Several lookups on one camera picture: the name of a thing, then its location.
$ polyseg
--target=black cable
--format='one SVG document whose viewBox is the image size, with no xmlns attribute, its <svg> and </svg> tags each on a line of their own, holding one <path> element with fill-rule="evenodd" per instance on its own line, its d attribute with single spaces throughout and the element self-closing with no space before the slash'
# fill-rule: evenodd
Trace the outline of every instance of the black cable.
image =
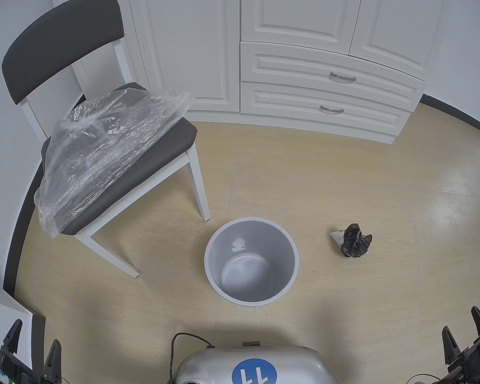
<svg viewBox="0 0 480 384">
<path fill-rule="evenodd" d="M 430 377 L 433 377 L 433 378 L 437 379 L 438 381 L 441 380 L 439 377 L 430 375 L 429 373 L 419 373 L 419 374 L 417 374 L 417 375 L 413 375 L 412 377 L 410 377 L 405 384 L 408 384 L 408 382 L 409 382 L 411 379 L 413 379 L 414 377 L 417 377 L 417 376 L 430 376 Z"/>
<path fill-rule="evenodd" d="M 177 336 L 180 336 L 180 335 L 187 335 L 187 336 L 196 337 L 197 339 L 205 342 L 207 344 L 207 348 L 215 348 L 211 343 L 206 341 L 203 337 L 200 337 L 200 336 L 197 336 L 197 335 L 194 335 L 194 334 L 191 334 L 191 333 L 186 333 L 186 332 L 177 333 L 172 339 L 172 350 L 171 350 L 171 355 L 170 355 L 170 372 L 169 372 L 170 373 L 170 382 L 169 382 L 169 384 L 173 384 L 173 345 L 175 343 L 175 339 L 177 338 Z"/>
</svg>

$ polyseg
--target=chair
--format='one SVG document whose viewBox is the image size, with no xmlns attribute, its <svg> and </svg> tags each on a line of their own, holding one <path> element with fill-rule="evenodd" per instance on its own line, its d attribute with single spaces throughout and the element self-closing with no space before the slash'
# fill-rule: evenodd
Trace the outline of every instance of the chair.
<svg viewBox="0 0 480 384">
<path fill-rule="evenodd" d="M 40 126 L 27 96 L 63 68 L 93 50 L 112 43 L 120 64 L 124 86 L 145 89 L 134 83 L 121 38 L 124 37 L 117 0 L 69 0 L 34 21 L 8 49 L 2 72 L 10 96 L 20 104 L 42 147 L 42 164 L 50 139 Z M 88 248 L 126 272 L 139 272 L 121 258 L 111 254 L 91 237 L 168 176 L 187 166 L 195 197 L 204 221 L 210 218 L 202 174 L 195 149 L 197 129 L 181 119 L 157 143 L 110 185 L 87 209 L 62 232 L 75 236 Z"/>
</svg>

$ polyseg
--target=gray bucket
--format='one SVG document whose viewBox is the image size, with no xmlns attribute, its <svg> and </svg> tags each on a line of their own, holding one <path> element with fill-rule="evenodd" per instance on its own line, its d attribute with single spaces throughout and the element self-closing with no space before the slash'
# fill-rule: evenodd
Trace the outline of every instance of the gray bucket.
<svg viewBox="0 0 480 384">
<path fill-rule="evenodd" d="M 212 287 L 232 303 L 271 303 L 292 286 L 299 256 L 290 235 L 273 221 L 244 217 L 226 223 L 205 250 Z"/>
</svg>

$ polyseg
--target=chair backrest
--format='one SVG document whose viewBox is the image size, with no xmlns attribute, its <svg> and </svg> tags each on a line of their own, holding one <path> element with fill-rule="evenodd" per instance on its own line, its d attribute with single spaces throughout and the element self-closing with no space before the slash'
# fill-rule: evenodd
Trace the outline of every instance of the chair backrest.
<svg viewBox="0 0 480 384">
<path fill-rule="evenodd" d="M 124 36 L 117 0 L 69 0 L 48 11 L 12 43 L 2 62 L 15 104 L 95 49 Z"/>
</svg>

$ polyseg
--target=blue sticker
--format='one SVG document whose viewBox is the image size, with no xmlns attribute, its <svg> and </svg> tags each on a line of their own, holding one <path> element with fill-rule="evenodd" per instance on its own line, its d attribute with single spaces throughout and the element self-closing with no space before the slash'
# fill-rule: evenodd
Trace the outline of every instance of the blue sticker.
<svg viewBox="0 0 480 384">
<path fill-rule="evenodd" d="M 232 372 L 233 384 L 275 384 L 275 367 L 262 359 L 244 360 Z"/>
</svg>

